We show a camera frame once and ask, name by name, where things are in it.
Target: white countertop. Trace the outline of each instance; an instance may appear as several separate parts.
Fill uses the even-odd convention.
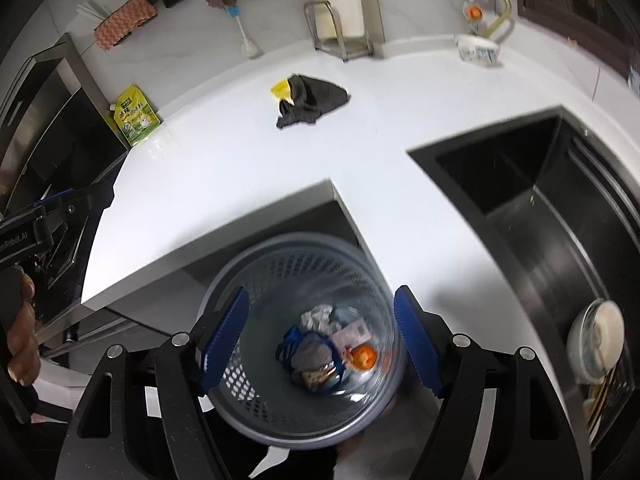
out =
[[[558,389],[496,263],[406,152],[557,106],[596,132],[638,180],[640,151],[583,92],[509,49],[501,61],[486,69],[443,49],[343,64],[305,52],[210,92],[131,150],[95,237],[82,303],[100,309],[190,263],[172,251],[330,180],[391,290],[409,285],[425,310],[485,348],[532,347]],[[335,82],[351,101],[315,126],[277,130],[269,88],[291,73]]]

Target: small yellow object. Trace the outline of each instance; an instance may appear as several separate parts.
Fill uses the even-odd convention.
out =
[[[271,93],[275,95],[279,100],[291,99],[291,87],[289,86],[289,81],[287,81],[286,79],[278,81],[273,86],[273,88],[271,88]]]

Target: paper towel holder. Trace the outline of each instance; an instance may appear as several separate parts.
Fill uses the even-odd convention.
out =
[[[316,25],[316,18],[313,12],[315,6],[324,6],[329,11],[329,15],[331,16],[331,20],[334,24],[335,38],[321,40],[318,36],[318,26]],[[371,42],[369,33],[365,30],[364,36],[361,38],[345,39],[344,34],[342,33],[340,14],[337,9],[334,9],[331,2],[328,0],[306,3],[305,18],[316,50],[322,50],[332,56],[339,57],[343,62],[356,59],[357,57],[373,56],[373,43]]]

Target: crumpled paper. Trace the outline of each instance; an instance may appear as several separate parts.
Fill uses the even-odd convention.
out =
[[[331,336],[342,328],[340,323],[329,319],[333,311],[332,305],[324,303],[316,305],[300,316],[300,327],[325,336]]]

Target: blue gripper pad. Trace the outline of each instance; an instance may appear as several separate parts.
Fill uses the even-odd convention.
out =
[[[200,391],[207,393],[220,384],[226,365],[249,317],[249,294],[244,288],[230,302],[200,359]]]
[[[403,285],[396,290],[394,315],[411,361],[422,385],[439,396],[444,388],[440,377],[440,355],[423,322],[425,314],[408,286]]]

